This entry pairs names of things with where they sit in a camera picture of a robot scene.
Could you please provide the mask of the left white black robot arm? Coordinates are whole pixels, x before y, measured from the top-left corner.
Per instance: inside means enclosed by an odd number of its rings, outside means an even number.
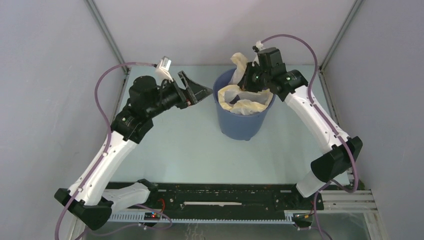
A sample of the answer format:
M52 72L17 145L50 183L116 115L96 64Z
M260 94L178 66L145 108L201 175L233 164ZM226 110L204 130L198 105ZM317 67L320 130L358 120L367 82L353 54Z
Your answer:
M192 81L178 72L184 88L172 79L145 75L136 78L129 88L129 98L112 121L103 147L80 178L69 188L60 188L54 197L90 230L100 229L116 212L142 204L153 208L158 202L157 187L146 179L120 189L107 189L112 176L128 154L154 126L153 118L177 107L185 109L213 93L209 87Z

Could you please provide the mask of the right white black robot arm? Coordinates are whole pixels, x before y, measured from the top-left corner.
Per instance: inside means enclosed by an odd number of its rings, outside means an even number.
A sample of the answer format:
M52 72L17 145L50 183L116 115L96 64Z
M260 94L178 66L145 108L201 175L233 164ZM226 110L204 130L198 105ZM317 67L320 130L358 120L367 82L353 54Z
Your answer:
M349 136L330 118L303 74L296 69L287 70L278 48L255 46L253 50L256 57L247 63L238 84L240 88L248 92L268 89L278 96L306 125L322 152L321 157L311 162L311 170L294 186L290 196L295 208L304 209L310 204L311 195L353 167L363 142L358 136Z

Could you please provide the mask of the blue plastic trash bin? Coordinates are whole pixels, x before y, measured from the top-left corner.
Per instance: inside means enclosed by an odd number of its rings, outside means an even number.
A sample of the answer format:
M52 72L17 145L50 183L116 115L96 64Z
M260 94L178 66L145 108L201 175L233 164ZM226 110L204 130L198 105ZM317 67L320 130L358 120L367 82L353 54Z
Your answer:
M218 123L221 132L229 138L248 141L260 130L267 112L273 105L276 96L273 94L273 99L265 111L253 115L238 115L222 109L217 101L218 87L222 87L224 80L228 81L230 79L230 74L234 71L235 68L224 72L216 79L213 85L213 97L214 102L216 103Z

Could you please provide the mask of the translucent white yellow trash bag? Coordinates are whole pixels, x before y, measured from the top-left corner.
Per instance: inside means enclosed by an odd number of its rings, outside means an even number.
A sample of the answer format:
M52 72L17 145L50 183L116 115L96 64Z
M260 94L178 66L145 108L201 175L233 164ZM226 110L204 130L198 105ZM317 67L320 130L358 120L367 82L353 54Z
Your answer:
M240 52L234 53L230 60L236 69L217 88L218 105L233 114L249 116L265 111L271 104L274 95L270 90L251 92L238 86L248 66L248 58Z

